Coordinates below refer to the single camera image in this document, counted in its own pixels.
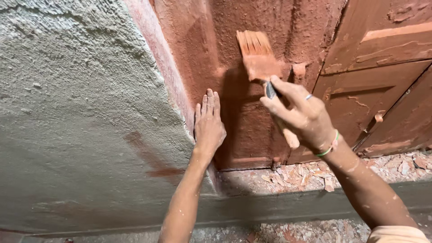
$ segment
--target green bracelet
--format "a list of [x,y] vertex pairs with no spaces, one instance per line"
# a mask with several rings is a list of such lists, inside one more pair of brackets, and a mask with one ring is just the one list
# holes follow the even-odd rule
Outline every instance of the green bracelet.
[[333,142],[331,142],[330,148],[327,149],[327,151],[325,151],[324,153],[316,154],[315,156],[322,157],[322,156],[328,154],[332,149],[336,149],[337,139],[339,138],[339,132],[337,129],[335,129],[335,130],[336,130],[336,138],[333,140]]

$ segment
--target hand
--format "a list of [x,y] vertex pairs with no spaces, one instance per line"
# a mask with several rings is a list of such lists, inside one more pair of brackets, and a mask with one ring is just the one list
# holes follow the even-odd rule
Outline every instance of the hand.
[[195,147],[212,157],[226,137],[225,126],[220,120],[219,94],[207,89],[203,105],[195,109]]
[[275,75],[270,81],[274,88],[288,99],[293,108],[288,110],[283,104],[276,103],[266,96],[260,99],[263,105],[270,113],[280,117],[297,135],[300,143],[313,153],[319,154],[328,150],[336,137],[336,132],[322,100],[316,97],[306,100],[309,92],[303,86],[283,82]]

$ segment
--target forearm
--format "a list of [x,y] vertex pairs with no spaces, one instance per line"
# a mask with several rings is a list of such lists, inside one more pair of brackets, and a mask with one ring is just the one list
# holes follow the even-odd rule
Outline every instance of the forearm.
[[201,183],[212,157],[198,148],[193,150],[189,166],[172,196],[159,242],[189,242],[197,218]]
[[360,217],[373,229],[376,226],[416,227],[409,212],[393,189],[350,149],[343,137],[339,146],[322,158],[339,180],[346,196]]

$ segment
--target skin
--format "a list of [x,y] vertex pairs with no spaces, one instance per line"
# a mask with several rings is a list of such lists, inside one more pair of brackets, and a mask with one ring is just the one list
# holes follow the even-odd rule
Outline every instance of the skin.
[[[313,153],[328,150],[335,140],[336,130],[331,124],[324,103],[311,97],[301,85],[283,82],[277,76],[270,78],[277,89],[290,102],[287,109],[281,102],[267,97],[260,101],[271,114],[282,119]],[[220,120],[220,103],[217,92],[211,89],[203,97],[203,105],[196,106],[196,145],[189,166],[175,191],[162,225],[159,242],[189,242],[194,228],[198,198],[204,173],[217,148],[226,136]],[[377,226],[411,226],[417,224],[393,189],[357,157],[339,135],[336,149],[321,157],[334,172],[351,205],[374,229]]]
[[197,104],[195,109],[197,142],[183,179],[172,196],[158,242],[189,242],[197,218],[205,171],[225,137],[225,127],[220,120],[219,95],[208,89],[203,105]]
[[[301,144],[315,154],[330,148],[336,131],[322,100],[311,97],[301,85],[282,82],[272,76],[273,86],[283,94],[294,108],[288,110],[267,97],[260,101],[270,113],[280,117],[297,135]],[[360,217],[373,229],[377,226],[411,226],[417,224],[410,217],[406,206],[393,189],[357,157],[340,134],[337,149],[321,157],[339,180],[351,205]]]

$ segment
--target paintbrush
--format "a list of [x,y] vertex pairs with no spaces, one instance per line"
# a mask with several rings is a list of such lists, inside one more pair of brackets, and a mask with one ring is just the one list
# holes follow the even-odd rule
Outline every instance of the paintbrush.
[[[244,32],[237,31],[237,41],[249,81],[260,80],[265,95],[274,102],[282,103],[279,99],[280,94],[273,88],[270,82],[270,76],[272,75],[277,75],[281,78],[282,71],[274,57],[267,35],[263,32],[248,30]],[[274,119],[288,145],[292,149],[298,148],[300,143],[297,136],[287,128],[283,120],[278,117],[274,117]]]

